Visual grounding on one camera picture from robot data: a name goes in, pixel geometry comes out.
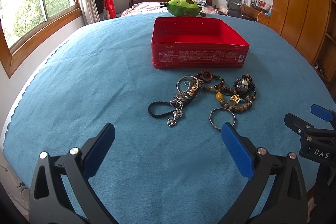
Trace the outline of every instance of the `window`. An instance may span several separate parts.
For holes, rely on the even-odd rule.
[[[8,76],[46,38],[80,15],[78,0],[0,0],[0,59]]]

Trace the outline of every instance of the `red box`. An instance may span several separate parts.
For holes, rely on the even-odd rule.
[[[159,17],[152,36],[156,69],[244,65],[250,45],[217,18]]]

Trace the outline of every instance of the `yellow bead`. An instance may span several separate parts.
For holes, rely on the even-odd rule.
[[[219,101],[220,99],[223,99],[223,95],[220,92],[216,93],[216,99]]]

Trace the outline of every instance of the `plush toy face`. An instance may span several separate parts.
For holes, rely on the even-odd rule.
[[[170,0],[169,2],[162,2],[162,7],[166,6],[168,12],[174,16],[197,16],[202,8],[200,8],[196,2],[192,0]]]

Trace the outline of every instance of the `silver screw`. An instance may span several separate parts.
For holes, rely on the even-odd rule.
[[[291,159],[295,160],[295,159],[296,159],[296,154],[293,153],[293,152],[290,152],[290,153],[289,153],[289,157],[290,157]]]
[[[259,153],[260,155],[265,155],[266,152],[267,152],[267,150],[266,150],[265,148],[263,148],[263,147],[258,148],[258,153]]]
[[[41,159],[45,159],[46,157],[47,157],[47,152],[42,152],[41,154],[40,154],[40,158]]]
[[[70,149],[70,154],[71,155],[76,155],[79,152],[79,149],[77,147],[71,148]]]

